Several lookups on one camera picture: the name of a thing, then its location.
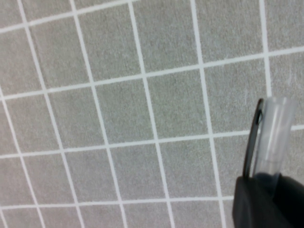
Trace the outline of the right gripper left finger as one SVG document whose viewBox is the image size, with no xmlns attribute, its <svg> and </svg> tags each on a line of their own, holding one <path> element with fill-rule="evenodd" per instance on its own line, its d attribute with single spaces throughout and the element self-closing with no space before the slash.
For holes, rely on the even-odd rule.
<svg viewBox="0 0 304 228">
<path fill-rule="evenodd" d="M 240 176 L 236 180 L 232 218 L 236 228 L 292 228 L 260 183 Z"/>
</svg>

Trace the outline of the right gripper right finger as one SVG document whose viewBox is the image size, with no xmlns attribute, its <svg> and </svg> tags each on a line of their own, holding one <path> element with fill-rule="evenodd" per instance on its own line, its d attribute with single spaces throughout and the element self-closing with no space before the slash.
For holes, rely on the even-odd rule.
<svg viewBox="0 0 304 228">
<path fill-rule="evenodd" d="M 288 176 L 279 175 L 274 203 L 294 228 L 304 227 L 304 186 Z"/>
</svg>

